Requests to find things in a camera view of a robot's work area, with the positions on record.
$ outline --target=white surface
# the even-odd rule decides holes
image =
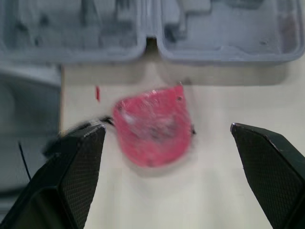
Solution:
[[[185,86],[197,135],[189,155],[162,170],[136,169],[107,130],[86,229],[271,229],[249,188],[232,122],[283,134],[305,153],[305,58],[275,67],[174,65],[156,51],[127,65],[65,68],[62,128],[111,114],[138,92]],[[101,102],[95,86],[101,88]]]

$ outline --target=gray tool case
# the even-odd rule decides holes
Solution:
[[[177,62],[292,61],[300,0],[2,0],[0,60],[127,62],[156,38]]]

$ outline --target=black cable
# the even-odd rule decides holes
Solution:
[[[31,176],[30,176],[30,173],[29,173],[29,169],[28,169],[27,163],[25,162],[24,154],[23,154],[23,150],[22,150],[22,146],[21,146],[21,143],[20,143],[20,142],[18,142],[18,146],[19,146],[19,150],[20,150],[20,153],[21,153],[21,157],[22,157],[22,160],[23,160],[23,164],[24,164],[25,170],[27,171],[28,178],[29,178],[29,180],[31,181],[32,178],[31,178]]]

